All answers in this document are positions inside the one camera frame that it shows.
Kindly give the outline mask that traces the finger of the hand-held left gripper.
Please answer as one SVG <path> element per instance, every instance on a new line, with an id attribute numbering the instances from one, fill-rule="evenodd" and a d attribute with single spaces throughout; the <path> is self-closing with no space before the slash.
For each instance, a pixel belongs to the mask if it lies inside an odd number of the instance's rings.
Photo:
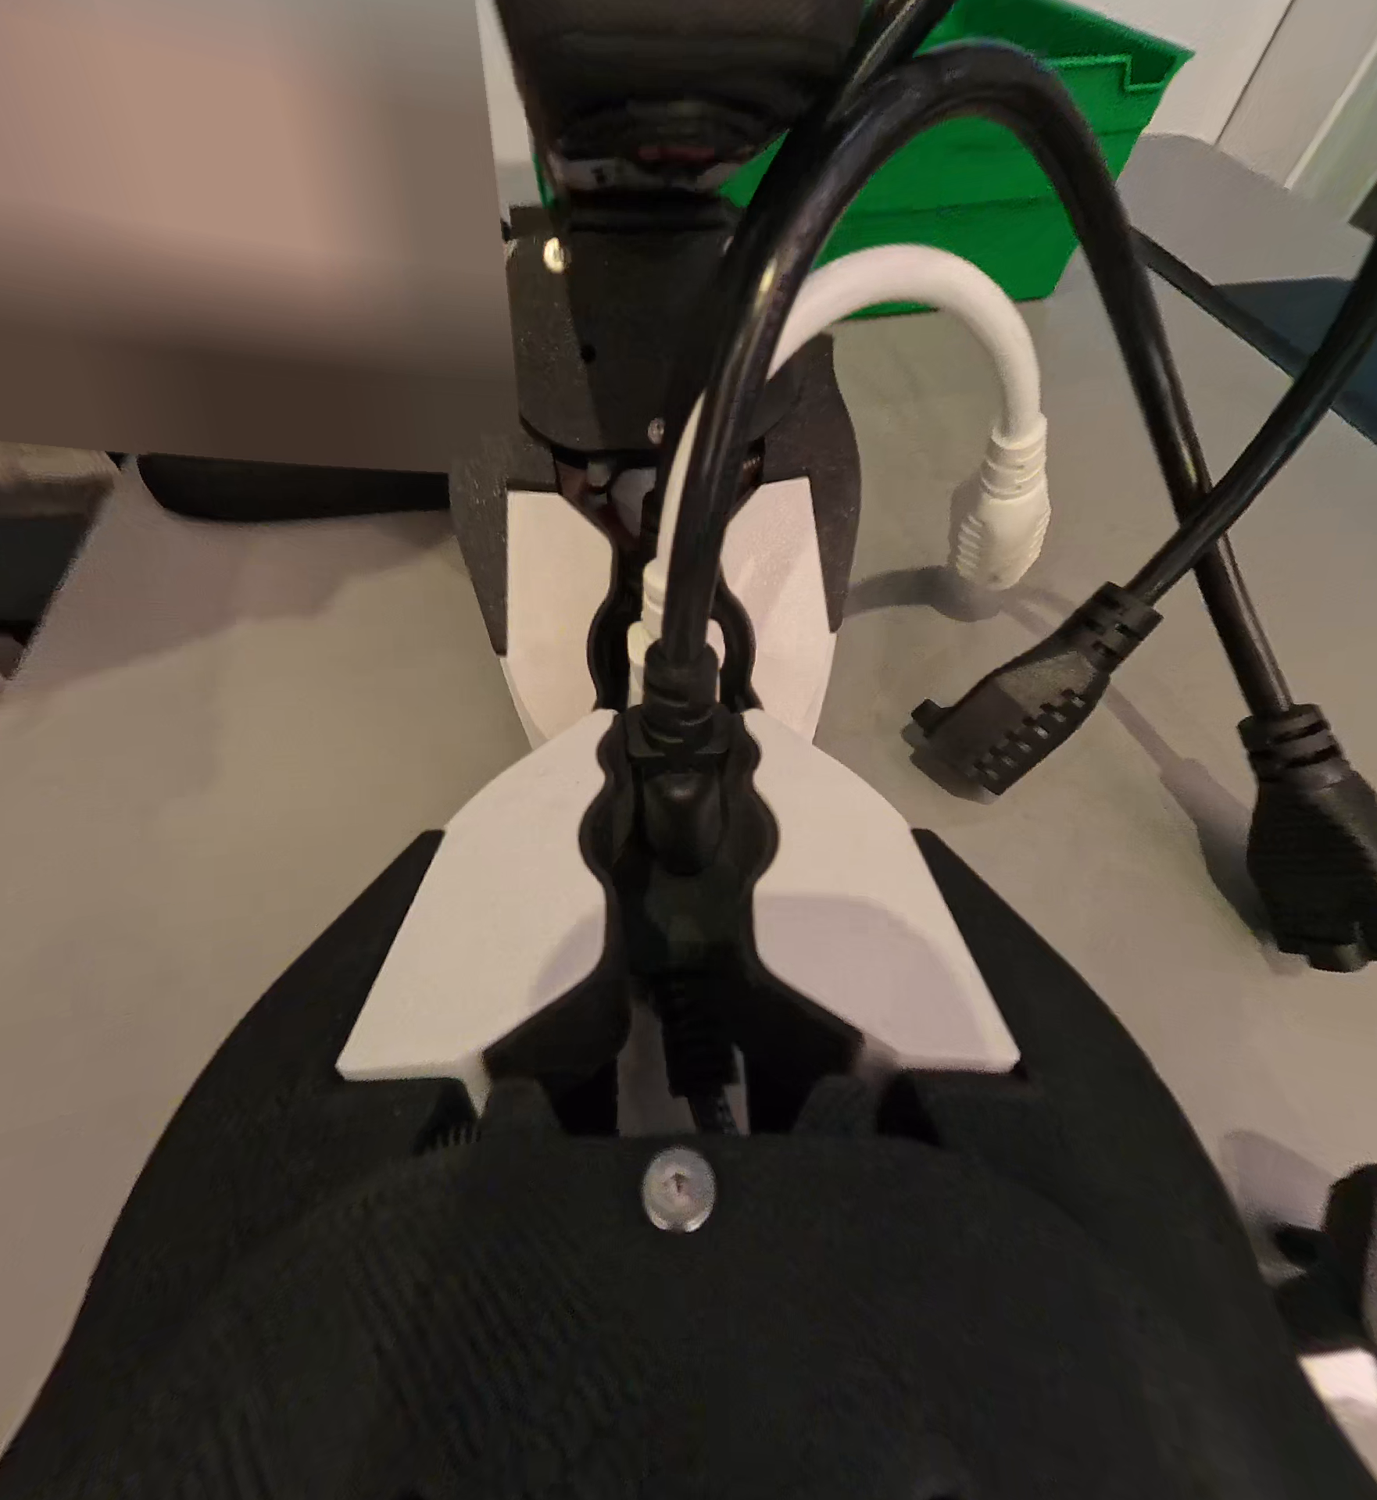
<path id="1" fill-rule="evenodd" d="M 611 510 L 551 490 L 506 493 L 504 677 L 532 751 L 624 690 L 602 624 L 627 536 Z"/>
<path id="2" fill-rule="evenodd" d="M 753 636 L 750 687 L 764 712 L 811 740 L 835 649 L 810 477 L 761 484 L 731 520 L 723 581 Z"/>

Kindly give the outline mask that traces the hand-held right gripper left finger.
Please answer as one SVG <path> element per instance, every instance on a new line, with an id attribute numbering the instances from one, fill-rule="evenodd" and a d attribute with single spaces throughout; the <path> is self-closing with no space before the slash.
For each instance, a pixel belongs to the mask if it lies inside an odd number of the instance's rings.
<path id="1" fill-rule="evenodd" d="M 340 1078 L 589 1078 L 616 1059 L 630 1000 L 581 843 L 614 725 L 592 711 L 454 814 L 343 1041 Z"/>

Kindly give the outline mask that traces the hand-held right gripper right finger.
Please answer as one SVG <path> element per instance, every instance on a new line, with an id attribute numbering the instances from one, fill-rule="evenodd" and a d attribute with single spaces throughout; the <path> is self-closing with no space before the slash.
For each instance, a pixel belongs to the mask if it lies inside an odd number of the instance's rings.
<path id="1" fill-rule="evenodd" d="M 904 816 L 770 714 L 744 723 L 775 826 L 751 890 L 761 964 L 851 1026 L 863 1065 L 1010 1073 L 1016 1041 Z"/>

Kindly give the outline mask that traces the black power strip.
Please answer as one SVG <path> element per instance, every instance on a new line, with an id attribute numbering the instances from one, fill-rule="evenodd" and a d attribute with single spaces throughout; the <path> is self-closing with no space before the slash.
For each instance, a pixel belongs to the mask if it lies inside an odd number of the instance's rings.
<path id="1" fill-rule="evenodd" d="M 651 988 L 731 964 L 750 922 L 755 854 L 753 840 L 726 833 L 703 870 L 682 874 L 652 852 L 644 833 L 627 835 L 610 874 L 635 983 Z"/>

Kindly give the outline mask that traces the black extension cord notched socket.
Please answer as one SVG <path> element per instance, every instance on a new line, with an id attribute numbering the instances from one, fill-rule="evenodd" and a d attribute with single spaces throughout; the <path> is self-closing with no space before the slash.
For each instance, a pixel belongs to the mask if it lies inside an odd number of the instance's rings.
<path id="1" fill-rule="evenodd" d="M 889 3 L 788 128 L 729 252 L 731 301 L 703 369 L 693 433 L 682 433 L 679 512 L 657 659 L 698 666 L 750 422 L 818 250 L 887 159 L 950 118 L 1005 128 L 1052 180 L 1100 291 L 1115 347 L 1180 518 L 1126 586 L 1104 584 L 1045 641 L 923 718 L 942 761 L 1004 792 L 1092 714 L 1114 671 L 1160 622 L 1155 605 L 1188 573 L 1218 619 L 1226 655 L 1265 654 L 1226 540 L 1331 410 L 1377 337 L 1377 235 L 1336 318 L 1273 413 L 1216 484 L 1204 458 L 1156 301 L 1095 135 L 1054 74 L 1029 53 L 958 42 L 918 53 L 952 3 Z"/>

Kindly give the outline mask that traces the black extension cord ribbed socket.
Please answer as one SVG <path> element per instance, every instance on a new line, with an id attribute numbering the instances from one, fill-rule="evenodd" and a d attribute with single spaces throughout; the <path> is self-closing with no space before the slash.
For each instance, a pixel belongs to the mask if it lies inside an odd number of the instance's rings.
<path id="1" fill-rule="evenodd" d="M 703 376 L 707 358 L 690 356 L 681 369 Z M 674 458 L 663 496 L 677 504 L 681 479 Z M 677 512 L 665 518 L 671 550 Z M 1241 602 L 1251 607 L 1237 562 L 1234 567 Z M 1352 970 L 1377 961 L 1377 796 L 1350 766 L 1322 712 L 1287 698 L 1260 622 L 1257 635 L 1265 647 L 1259 660 L 1229 659 L 1248 709 L 1240 734 L 1257 781 L 1248 873 L 1281 950 L 1317 969 Z M 646 737 L 654 748 L 695 763 L 712 736 L 717 665 L 707 635 L 698 666 L 657 659 L 662 643 L 644 654 Z"/>

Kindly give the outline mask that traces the green plastic bin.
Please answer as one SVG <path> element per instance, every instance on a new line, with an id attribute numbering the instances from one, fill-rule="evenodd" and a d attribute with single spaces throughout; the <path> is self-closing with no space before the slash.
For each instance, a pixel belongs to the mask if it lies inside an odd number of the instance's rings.
<path id="1" fill-rule="evenodd" d="M 630 227 L 731 220 L 780 142 L 846 72 L 887 3 L 498 3 L 544 202 Z M 1122 172 L 1189 47 L 1081 3 L 922 3 L 920 52 L 997 42 L 1035 57 Z M 1043 168 L 1002 126 L 931 128 L 862 189 L 819 255 L 915 243 L 972 261 L 1016 301 L 1051 295 L 1076 236 Z"/>

